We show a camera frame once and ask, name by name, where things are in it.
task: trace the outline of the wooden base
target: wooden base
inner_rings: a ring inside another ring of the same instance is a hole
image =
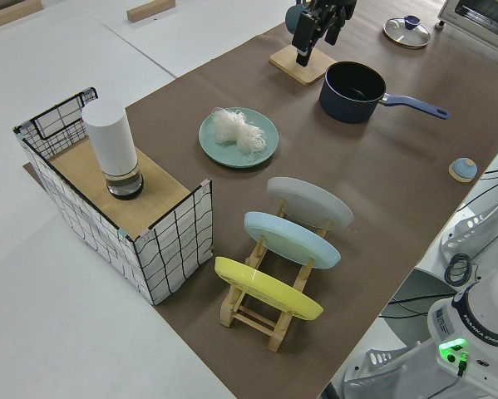
[[[284,202],[280,202],[280,208],[278,211],[278,216],[283,218],[284,214]],[[328,232],[331,221],[329,220],[326,225],[320,229],[317,234],[320,237],[324,237]],[[245,260],[245,264],[251,268],[259,269],[260,264],[264,260],[264,256],[267,253],[267,249],[264,247],[264,239],[259,239],[258,243],[254,247],[250,256]],[[308,281],[309,274],[312,271],[314,261],[311,259],[308,264],[302,266],[298,272],[298,276],[295,279],[293,288],[302,292]],[[288,331],[289,324],[293,319],[293,315],[287,312],[281,312],[279,320],[273,322],[265,318],[264,316],[246,308],[243,306],[242,302],[245,297],[245,292],[239,288],[236,288],[233,284],[230,285],[229,293],[221,304],[220,311],[220,322],[225,327],[230,327],[234,319],[240,320],[252,328],[259,330],[260,332],[269,335],[269,341],[267,343],[267,349],[272,352],[277,352],[280,344],[285,338],[285,334]]]
[[[316,48],[312,50],[312,55],[309,58],[307,66],[300,66],[296,60],[297,49],[292,45],[283,48],[279,52],[275,52],[269,58],[271,64],[277,66],[305,86],[311,85],[322,77],[328,67],[335,63],[335,60]]]
[[[128,10],[126,12],[126,17],[130,22],[138,22],[165,10],[169,10],[174,6],[175,0],[154,0],[153,2],[148,2]]]
[[[148,156],[136,149],[144,188],[134,199],[115,198],[106,188],[90,141],[78,141],[49,161],[131,239],[170,211],[190,192]]]
[[[0,26],[43,9],[41,0],[25,0],[0,10]]]

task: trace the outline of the yellow plate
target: yellow plate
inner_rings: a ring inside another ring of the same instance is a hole
[[[240,262],[218,256],[215,272],[227,283],[248,295],[297,318],[314,320],[323,312],[321,305],[295,288]]]

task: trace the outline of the navy blue saucepan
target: navy blue saucepan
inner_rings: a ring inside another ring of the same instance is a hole
[[[382,76],[369,66],[357,62],[336,62],[326,71],[319,102],[333,119],[360,123],[371,117],[377,104],[410,106],[441,119],[450,112],[408,96],[385,92]]]

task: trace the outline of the grid patterned box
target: grid patterned box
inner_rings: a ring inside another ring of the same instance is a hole
[[[175,292],[213,256],[212,184],[205,180],[132,239],[49,161],[86,137],[82,107],[91,87],[14,128],[46,192],[71,228],[151,304]]]

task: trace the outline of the white cylindrical container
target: white cylindrical container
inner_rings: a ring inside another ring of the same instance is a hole
[[[125,107],[111,98],[99,98],[82,108],[82,121],[108,191],[121,200],[137,196],[143,177]]]

